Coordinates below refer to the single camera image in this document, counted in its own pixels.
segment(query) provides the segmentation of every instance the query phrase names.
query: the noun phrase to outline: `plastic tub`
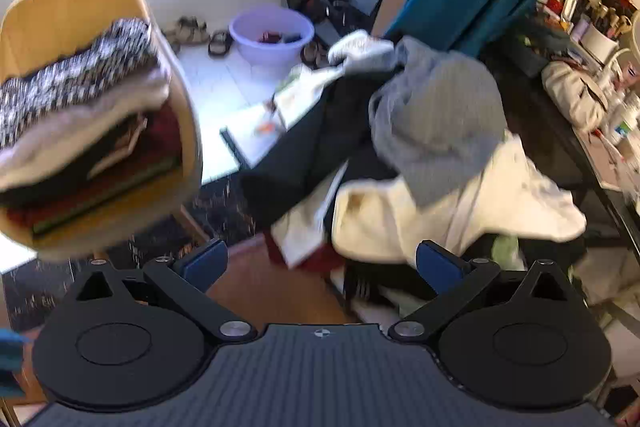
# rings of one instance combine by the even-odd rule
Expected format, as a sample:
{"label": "plastic tub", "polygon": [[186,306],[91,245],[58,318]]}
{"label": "plastic tub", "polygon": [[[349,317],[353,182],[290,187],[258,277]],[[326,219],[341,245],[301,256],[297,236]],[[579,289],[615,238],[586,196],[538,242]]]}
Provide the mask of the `plastic tub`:
{"label": "plastic tub", "polygon": [[[299,33],[302,38],[289,44],[258,42],[265,31]],[[302,14],[273,4],[258,6],[237,15],[229,32],[238,44],[242,57],[252,64],[278,65],[294,62],[303,46],[314,37],[315,28]]]}

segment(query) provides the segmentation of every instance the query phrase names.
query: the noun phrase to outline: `metal screw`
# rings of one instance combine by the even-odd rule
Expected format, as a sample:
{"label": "metal screw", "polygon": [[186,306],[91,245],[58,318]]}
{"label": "metal screw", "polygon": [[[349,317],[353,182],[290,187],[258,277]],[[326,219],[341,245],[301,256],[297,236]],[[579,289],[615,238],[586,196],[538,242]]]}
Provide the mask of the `metal screw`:
{"label": "metal screw", "polygon": [[244,337],[251,331],[251,326],[244,321],[229,321],[220,326],[220,333],[226,337]]}
{"label": "metal screw", "polygon": [[420,322],[402,321],[394,326],[396,333],[401,337],[419,337],[424,333],[424,326]]}

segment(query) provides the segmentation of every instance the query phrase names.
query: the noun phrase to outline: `plastic chair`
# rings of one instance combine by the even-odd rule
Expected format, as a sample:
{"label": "plastic chair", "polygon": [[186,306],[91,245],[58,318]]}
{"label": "plastic chair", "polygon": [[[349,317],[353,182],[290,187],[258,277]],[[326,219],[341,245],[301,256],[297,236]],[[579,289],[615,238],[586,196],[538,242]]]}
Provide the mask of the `plastic chair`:
{"label": "plastic chair", "polygon": [[146,0],[15,0],[0,26],[0,82],[74,53],[114,20],[126,17],[139,17],[152,25],[153,39],[170,65],[168,103],[180,126],[182,165],[42,236],[34,237],[30,230],[12,223],[6,209],[0,208],[0,232],[43,259],[100,251],[171,213],[200,243],[208,240],[182,206],[202,181],[200,130],[184,71]]}

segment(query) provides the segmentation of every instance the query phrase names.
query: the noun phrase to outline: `black marble floor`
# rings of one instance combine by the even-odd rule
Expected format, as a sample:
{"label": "black marble floor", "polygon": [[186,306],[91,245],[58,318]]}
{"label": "black marble floor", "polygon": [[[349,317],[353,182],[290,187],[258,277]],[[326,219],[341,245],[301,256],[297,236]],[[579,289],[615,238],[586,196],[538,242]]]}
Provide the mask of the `black marble floor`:
{"label": "black marble floor", "polygon": [[[223,239],[228,246],[255,234],[254,220],[244,211],[237,173],[203,185],[185,206],[211,237]],[[124,269],[140,267],[159,255],[179,259],[194,247],[191,236],[168,217],[109,248],[107,254],[116,268]],[[12,329],[26,331],[41,325],[89,259],[88,255],[87,259],[64,264],[35,259],[4,274],[2,284]]]}

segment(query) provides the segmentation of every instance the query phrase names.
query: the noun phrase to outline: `gray cloth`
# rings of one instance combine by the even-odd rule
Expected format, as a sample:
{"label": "gray cloth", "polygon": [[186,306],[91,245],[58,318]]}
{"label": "gray cloth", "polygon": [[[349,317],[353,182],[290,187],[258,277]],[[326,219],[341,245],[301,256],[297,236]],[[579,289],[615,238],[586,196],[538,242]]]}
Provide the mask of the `gray cloth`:
{"label": "gray cloth", "polygon": [[396,59],[404,71],[369,102],[371,136],[423,207],[482,172],[507,123],[494,78],[474,58],[404,37]]}

